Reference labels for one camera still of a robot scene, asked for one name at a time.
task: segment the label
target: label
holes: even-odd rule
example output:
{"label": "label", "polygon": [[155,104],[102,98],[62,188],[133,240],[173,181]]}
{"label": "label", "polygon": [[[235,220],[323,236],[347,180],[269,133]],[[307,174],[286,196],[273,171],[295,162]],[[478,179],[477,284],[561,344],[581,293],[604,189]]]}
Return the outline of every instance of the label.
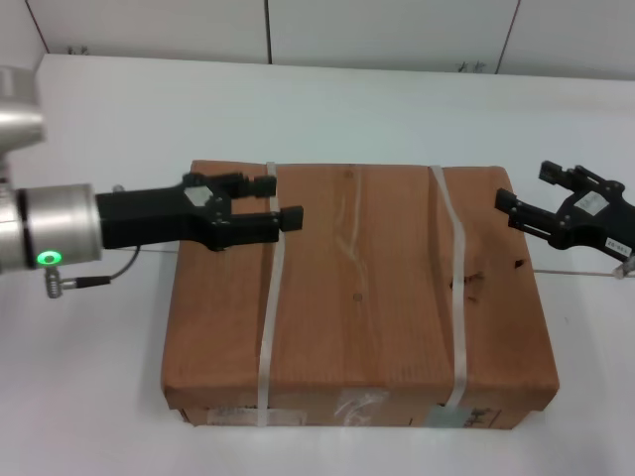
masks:
{"label": "label", "polygon": [[604,198],[596,191],[590,191],[580,200],[578,200],[574,206],[578,207],[581,210],[584,210],[591,216],[595,216],[597,213],[606,208],[606,205],[608,205],[608,201],[606,201],[606,198]]}
{"label": "label", "polygon": [[465,407],[449,409],[435,405],[428,412],[424,426],[426,428],[463,428],[471,415],[472,409]]}
{"label": "label", "polygon": [[[307,412],[301,410],[268,409],[269,426],[304,426]],[[207,412],[207,424],[219,426],[256,426],[258,409],[221,407]]]}
{"label": "label", "polygon": [[620,255],[624,255],[626,258],[629,258],[631,256],[631,252],[633,251],[630,247],[623,245],[619,241],[615,241],[612,238],[606,238],[606,245],[604,246],[606,246],[606,248],[608,248],[609,250],[616,251]]}
{"label": "label", "polygon": [[212,196],[214,194],[205,185],[186,188],[186,197],[190,199],[191,204],[194,206],[205,206]]}

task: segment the cable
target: cable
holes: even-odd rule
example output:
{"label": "cable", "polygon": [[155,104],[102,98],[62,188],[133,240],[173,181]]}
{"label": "cable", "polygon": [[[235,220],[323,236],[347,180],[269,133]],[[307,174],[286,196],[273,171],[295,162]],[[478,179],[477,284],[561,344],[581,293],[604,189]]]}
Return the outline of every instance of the cable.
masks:
{"label": "cable", "polygon": [[137,260],[137,257],[139,256],[139,252],[141,251],[141,246],[137,245],[137,248],[135,248],[135,252],[132,255],[132,258],[130,258],[130,261],[128,261],[128,263],[126,263],[126,266],[124,266],[122,269],[120,269],[117,273],[115,273],[114,275],[112,275],[110,277],[110,281],[112,280],[116,280],[117,278],[119,278],[121,275],[123,275],[126,271],[128,271],[132,265],[135,264],[135,261]]}
{"label": "cable", "polygon": [[128,263],[120,269],[117,273],[111,276],[83,276],[80,278],[71,278],[69,280],[63,280],[63,284],[66,284],[67,289],[82,289],[82,288],[92,288],[94,286],[103,286],[109,285],[113,280],[116,280],[121,275],[123,275],[126,271],[128,271],[132,265],[134,265],[137,257],[139,256],[139,252],[141,251],[141,246],[137,246],[135,248],[135,252],[132,255],[132,258],[128,260]]}

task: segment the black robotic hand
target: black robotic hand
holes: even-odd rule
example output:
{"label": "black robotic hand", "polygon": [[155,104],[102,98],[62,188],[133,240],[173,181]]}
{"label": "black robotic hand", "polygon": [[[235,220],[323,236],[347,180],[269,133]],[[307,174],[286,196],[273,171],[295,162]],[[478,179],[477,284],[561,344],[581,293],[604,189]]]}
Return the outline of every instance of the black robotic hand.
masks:
{"label": "black robotic hand", "polygon": [[[543,238],[559,250],[589,246],[632,265],[635,207],[624,201],[622,183],[606,180],[581,166],[563,171],[552,162],[542,163],[539,179],[563,186],[573,194],[552,213],[499,188],[495,206],[509,215],[510,227]],[[621,269],[632,271],[630,265]]]}

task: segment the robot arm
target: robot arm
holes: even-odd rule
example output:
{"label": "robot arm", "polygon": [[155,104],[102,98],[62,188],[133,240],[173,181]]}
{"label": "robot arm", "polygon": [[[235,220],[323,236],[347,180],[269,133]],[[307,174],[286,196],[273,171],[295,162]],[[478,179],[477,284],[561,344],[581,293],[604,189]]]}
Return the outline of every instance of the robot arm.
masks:
{"label": "robot arm", "polygon": [[559,250],[595,248],[622,262],[614,271],[616,278],[635,270],[635,207],[622,197],[622,183],[606,180],[581,166],[563,171],[548,161],[542,163],[539,179],[563,186],[572,194],[552,213],[500,188],[495,206],[509,215],[510,227],[543,238]]}
{"label": "robot arm", "polygon": [[276,178],[268,176],[186,174],[173,187],[100,194],[88,184],[14,190],[6,154],[44,137],[35,91],[28,71],[0,67],[0,274],[44,268],[49,296],[57,298],[62,289],[120,275],[60,279],[57,266],[99,260],[102,248],[190,240],[221,251],[302,229],[301,206],[232,214],[232,199],[276,194]]}

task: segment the tape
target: tape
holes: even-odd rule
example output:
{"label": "tape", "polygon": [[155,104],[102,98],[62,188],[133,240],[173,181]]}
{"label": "tape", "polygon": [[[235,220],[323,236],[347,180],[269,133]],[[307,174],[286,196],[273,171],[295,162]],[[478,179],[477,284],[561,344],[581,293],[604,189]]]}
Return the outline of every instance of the tape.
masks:
{"label": "tape", "polygon": [[454,384],[452,392],[444,406],[444,414],[458,411],[458,403],[467,387],[467,351],[465,348],[465,309],[464,309],[464,274],[465,274],[465,231],[452,207],[445,183],[444,170],[439,166],[431,167],[439,189],[444,198],[447,214],[452,223],[454,233],[452,258],[452,341],[454,347]]}
{"label": "tape", "polygon": [[[267,163],[267,174],[276,177],[276,165]],[[269,211],[280,211],[278,196],[269,198]],[[258,426],[269,424],[269,381],[271,374],[271,352],[273,350],[274,333],[276,331],[276,314],[278,312],[278,298],[280,296],[280,282],[285,265],[285,234],[279,232],[278,243],[274,248],[274,259],[269,280],[265,323],[260,344],[260,363],[258,365]]]}
{"label": "tape", "polygon": [[388,391],[380,389],[344,390],[339,395],[334,415],[342,418],[343,426],[369,426],[389,395]]}

